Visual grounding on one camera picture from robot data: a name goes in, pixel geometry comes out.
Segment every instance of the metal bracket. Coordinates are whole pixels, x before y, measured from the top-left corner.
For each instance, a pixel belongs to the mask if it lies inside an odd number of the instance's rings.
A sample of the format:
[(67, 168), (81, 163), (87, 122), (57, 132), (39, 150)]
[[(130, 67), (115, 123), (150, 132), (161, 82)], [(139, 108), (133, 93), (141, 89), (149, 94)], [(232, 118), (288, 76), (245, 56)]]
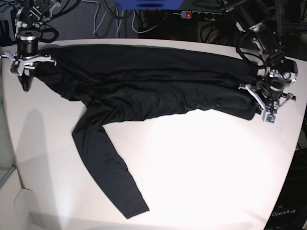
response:
[(262, 120), (267, 123), (275, 123), (276, 115), (277, 115), (277, 107), (274, 107), (274, 112), (271, 113), (271, 107), (267, 106), (264, 101), (259, 97), (256, 93), (255, 88), (253, 88), (250, 84), (240, 85), (239, 89), (245, 89), (252, 95), (256, 101), (259, 103), (260, 107), (263, 109), (263, 117)]
[(40, 55), (35, 55), (30, 58), (26, 59), (18, 59), (16, 60), (15, 57), (10, 53), (10, 51), (5, 51), (5, 56), (10, 60), (10, 67), (8, 71), (12, 75), (17, 75), (17, 76), (22, 76), (24, 73), (24, 69), (26, 66), (33, 66), (35, 62), (54, 62), (54, 65), (56, 66), (57, 63), (55, 60), (51, 59), (51, 56), (40, 56)]

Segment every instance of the black cylinder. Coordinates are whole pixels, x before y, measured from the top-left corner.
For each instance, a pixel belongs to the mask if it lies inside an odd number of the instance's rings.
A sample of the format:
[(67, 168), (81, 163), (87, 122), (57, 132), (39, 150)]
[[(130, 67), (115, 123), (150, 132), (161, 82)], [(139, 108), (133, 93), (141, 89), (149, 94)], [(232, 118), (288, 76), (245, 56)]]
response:
[(22, 31), (18, 35), (18, 50), (22, 57), (31, 57), (37, 55), (38, 51), (38, 36), (37, 31)]
[(248, 0), (232, 11), (239, 24), (246, 31), (267, 19), (267, 9), (258, 0)]

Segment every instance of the red switch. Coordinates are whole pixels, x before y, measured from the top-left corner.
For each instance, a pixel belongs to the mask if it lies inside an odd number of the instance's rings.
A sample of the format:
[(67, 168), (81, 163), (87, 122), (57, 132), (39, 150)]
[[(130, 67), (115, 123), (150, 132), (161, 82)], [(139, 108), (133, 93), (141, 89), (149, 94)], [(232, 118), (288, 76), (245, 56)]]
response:
[(191, 12), (187, 12), (187, 18), (191, 18), (191, 17), (192, 17)]

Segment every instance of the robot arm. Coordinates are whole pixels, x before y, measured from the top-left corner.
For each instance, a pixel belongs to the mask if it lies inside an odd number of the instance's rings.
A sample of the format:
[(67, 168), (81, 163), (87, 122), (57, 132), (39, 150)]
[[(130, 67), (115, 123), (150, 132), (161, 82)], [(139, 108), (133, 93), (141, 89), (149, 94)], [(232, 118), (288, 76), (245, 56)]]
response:
[[(261, 0), (221, 0), (220, 6), (235, 18), (240, 31), (254, 34), (252, 42), (257, 45), (261, 56), (267, 56), (266, 73), (261, 81), (255, 87), (246, 85), (240, 88), (246, 89), (260, 104), (264, 110), (263, 121), (274, 123), (279, 108), (289, 100), (296, 100), (294, 95), (285, 94), (284, 90), (295, 83), (297, 65), (285, 58), (279, 36), (265, 24), (270, 14)], [(237, 52), (246, 60), (239, 44)]]
[[(269, 12), (261, 0), (218, 0), (218, 2), (221, 10), (234, 17), (240, 31), (246, 35), (253, 35), (251, 41), (258, 46), (260, 56), (267, 57), (263, 63), (265, 68), (263, 78), (257, 85), (241, 85), (240, 89), (247, 90), (257, 100), (264, 110), (263, 121), (274, 123), (279, 108), (289, 100), (296, 100), (291, 93), (284, 93), (285, 88), (296, 81), (298, 74), (296, 63), (285, 58), (278, 34), (272, 33), (266, 26)], [(60, 0), (36, 0), (32, 7), (21, 8), (16, 15), (17, 53), (13, 56), (7, 52), (5, 57), (11, 60), (10, 72), (18, 76), (26, 92), (31, 87), (32, 72), (39, 62), (50, 61), (56, 65), (50, 56), (42, 57), (37, 52), (39, 41), (53, 42), (58, 37), (57, 31), (43, 28), (53, 17), (52, 11), (60, 4)], [(53, 32), (54, 38), (43, 39), (44, 32)], [(236, 47), (237, 52), (246, 62), (250, 62), (239, 46), (240, 42)]]
[[(38, 42), (54, 42), (59, 34), (53, 28), (44, 28), (52, 17), (52, 11), (60, 6), (60, 0), (36, 0), (32, 7), (23, 7), (16, 14), (17, 53), (6, 52), (4, 57), (10, 59), (10, 73), (18, 76), (25, 92), (30, 90), (33, 70), (39, 62), (56, 62), (50, 56), (42, 57), (37, 54)], [(43, 39), (43, 34), (52, 32), (54, 37)]]

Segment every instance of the black shirt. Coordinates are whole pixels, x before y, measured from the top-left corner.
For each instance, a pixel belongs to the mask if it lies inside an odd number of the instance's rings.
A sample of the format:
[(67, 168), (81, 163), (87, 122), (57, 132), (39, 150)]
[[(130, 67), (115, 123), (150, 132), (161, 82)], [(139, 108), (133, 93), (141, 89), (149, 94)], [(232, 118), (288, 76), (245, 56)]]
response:
[(148, 207), (103, 125), (143, 121), (215, 109), (251, 120), (257, 105), (241, 83), (255, 83), (257, 70), (232, 57), (179, 49), (136, 46), (47, 48), (36, 77), (87, 111), (72, 137), (87, 170), (126, 217)]

